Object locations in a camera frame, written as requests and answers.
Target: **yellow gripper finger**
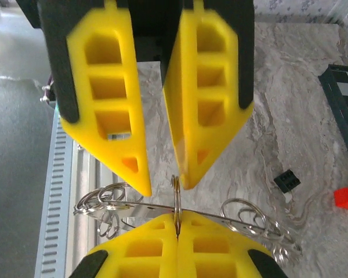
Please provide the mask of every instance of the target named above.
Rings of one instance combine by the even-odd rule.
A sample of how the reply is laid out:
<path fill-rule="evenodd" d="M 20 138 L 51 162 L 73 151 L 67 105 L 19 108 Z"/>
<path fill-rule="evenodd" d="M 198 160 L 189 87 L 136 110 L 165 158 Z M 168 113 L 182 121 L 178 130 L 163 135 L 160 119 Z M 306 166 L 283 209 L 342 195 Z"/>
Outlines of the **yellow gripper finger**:
<path fill-rule="evenodd" d="M 182 10 L 164 95 L 185 189 L 198 184 L 253 110 L 253 6 L 252 1 L 230 4 L 241 2 L 250 7 L 235 10 L 238 15 L 232 19 L 250 14 L 243 18 L 243 26 L 240 23 L 240 30 L 247 29 L 248 34 L 237 33 L 217 11 L 207 9 L 205 1 L 195 0 L 194 9 Z"/>
<path fill-rule="evenodd" d="M 79 108 L 63 129 L 144 196 L 151 195 L 129 10 L 90 10 L 67 37 Z"/>
<path fill-rule="evenodd" d="M 191 211 L 164 214 L 93 248 L 70 278 L 286 278 L 261 244 Z"/>

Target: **chessboard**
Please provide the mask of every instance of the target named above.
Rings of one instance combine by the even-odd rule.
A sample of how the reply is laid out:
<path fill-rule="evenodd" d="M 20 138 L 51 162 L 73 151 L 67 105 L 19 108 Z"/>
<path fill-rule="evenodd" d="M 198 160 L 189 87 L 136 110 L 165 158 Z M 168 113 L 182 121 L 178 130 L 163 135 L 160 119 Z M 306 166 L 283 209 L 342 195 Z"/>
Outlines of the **chessboard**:
<path fill-rule="evenodd" d="M 348 149 L 348 66 L 329 65 L 318 78 Z"/>

